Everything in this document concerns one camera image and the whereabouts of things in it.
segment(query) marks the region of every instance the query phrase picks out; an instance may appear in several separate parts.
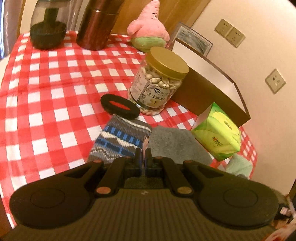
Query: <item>picture frame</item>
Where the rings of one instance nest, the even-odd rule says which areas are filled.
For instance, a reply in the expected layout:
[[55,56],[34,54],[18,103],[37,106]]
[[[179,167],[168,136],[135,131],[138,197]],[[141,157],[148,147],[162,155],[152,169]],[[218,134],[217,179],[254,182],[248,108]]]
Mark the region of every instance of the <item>picture frame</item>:
[[177,25],[167,44],[168,49],[172,48],[172,45],[174,44],[176,38],[185,42],[205,57],[208,55],[213,46],[213,43],[211,43],[208,39],[183,23],[179,23]]

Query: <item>pink starfish plush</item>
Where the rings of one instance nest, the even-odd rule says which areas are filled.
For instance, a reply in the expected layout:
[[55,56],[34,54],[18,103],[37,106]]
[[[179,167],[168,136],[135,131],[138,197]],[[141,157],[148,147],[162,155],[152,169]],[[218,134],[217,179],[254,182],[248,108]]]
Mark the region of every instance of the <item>pink starfish plush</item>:
[[132,21],[127,28],[135,48],[147,53],[153,46],[165,47],[170,35],[158,20],[159,0],[153,0],[143,8],[138,19]]

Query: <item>double wall outlet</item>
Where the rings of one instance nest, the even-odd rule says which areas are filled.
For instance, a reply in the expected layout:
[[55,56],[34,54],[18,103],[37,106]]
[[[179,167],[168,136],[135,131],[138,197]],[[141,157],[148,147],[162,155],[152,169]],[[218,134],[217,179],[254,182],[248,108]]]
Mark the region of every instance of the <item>double wall outlet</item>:
[[232,28],[233,26],[229,22],[221,19],[221,21],[216,26],[215,31],[219,33],[222,37],[226,37],[227,34],[232,30]]
[[245,38],[246,36],[236,28],[233,28],[226,36],[227,41],[235,48],[237,48]]
[[272,73],[265,79],[265,82],[274,94],[277,93],[286,83],[277,69],[272,71]]

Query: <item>copper screw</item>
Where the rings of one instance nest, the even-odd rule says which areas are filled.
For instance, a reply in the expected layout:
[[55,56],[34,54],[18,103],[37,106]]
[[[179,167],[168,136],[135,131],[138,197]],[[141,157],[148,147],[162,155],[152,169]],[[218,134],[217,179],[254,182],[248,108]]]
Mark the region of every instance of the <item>copper screw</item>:
[[98,194],[109,194],[111,192],[111,188],[109,187],[99,187],[96,189]]
[[190,193],[192,193],[192,189],[190,187],[179,187],[177,189],[177,192],[179,194],[190,194]]

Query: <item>jar label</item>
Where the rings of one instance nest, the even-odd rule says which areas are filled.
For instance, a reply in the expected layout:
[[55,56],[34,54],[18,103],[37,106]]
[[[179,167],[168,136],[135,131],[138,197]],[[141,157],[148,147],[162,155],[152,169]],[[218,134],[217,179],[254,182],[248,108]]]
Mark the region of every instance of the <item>jar label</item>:
[[170,98],[169,89],[161,88],[158,84],[147,81],[142,71],[139,71],[135,76],[130,91],[136,101],[151,108],[162,107]]

